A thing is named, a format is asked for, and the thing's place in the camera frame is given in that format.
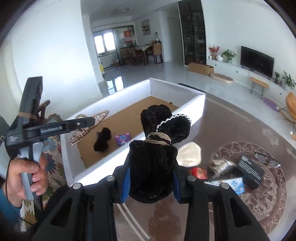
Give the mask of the person's left hand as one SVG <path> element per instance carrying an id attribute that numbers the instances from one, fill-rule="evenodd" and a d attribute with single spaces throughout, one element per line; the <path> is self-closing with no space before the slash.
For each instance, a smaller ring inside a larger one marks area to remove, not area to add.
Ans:
<path id="1" fill-rule="evenodd" d="M 15 158 L 10 162 L 4 185 L 9 202 L 19 208 L 26 199 L 26 192 L 43 195 L 48 187 L 47 160 L 41 156 L 39 163 Z"/>

